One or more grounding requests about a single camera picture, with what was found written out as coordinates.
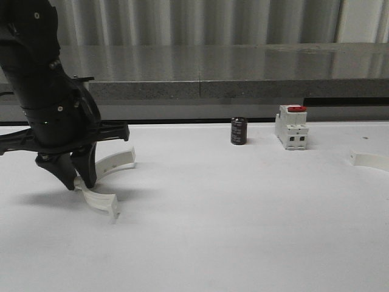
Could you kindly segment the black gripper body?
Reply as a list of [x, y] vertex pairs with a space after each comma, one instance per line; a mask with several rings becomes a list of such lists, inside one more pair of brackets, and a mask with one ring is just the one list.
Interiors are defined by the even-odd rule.
[[103, 121], [85, 87], [89, 79], [67, 75], [14, 75], [8, 81], [29, 128], [1, 135], [1, 153], [63, 155], [96, 142], [129, 139], [124, 122]]

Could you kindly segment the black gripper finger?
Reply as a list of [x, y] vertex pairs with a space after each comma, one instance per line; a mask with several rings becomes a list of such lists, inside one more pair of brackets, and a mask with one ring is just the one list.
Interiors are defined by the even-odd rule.
[[88, 188], [93, 188], [97, 180], [95, 168], [96, 146], [96, 142], [87, 144], [71, 154], [71, 161]]
[[38, 153], [35, 162], [38, 167], [56, 176], [68, 190], [75, 189], [74, 179], [77, 173], [71, 162], [71, 155], [69, 153], [58, 155]]

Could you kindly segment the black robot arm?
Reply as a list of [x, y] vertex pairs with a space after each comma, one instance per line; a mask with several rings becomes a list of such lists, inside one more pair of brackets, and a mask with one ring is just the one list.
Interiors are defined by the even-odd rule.
[[1, 68], [29, 127], [1, 136], [1, 152], [32, 151], [37, 166], [69, 190], [97, 180], [97, 142], [129, 138], [123, 122], [104, 122], [84, 79], [60, 61], [57, 10], [49, 1], [1, 2]]

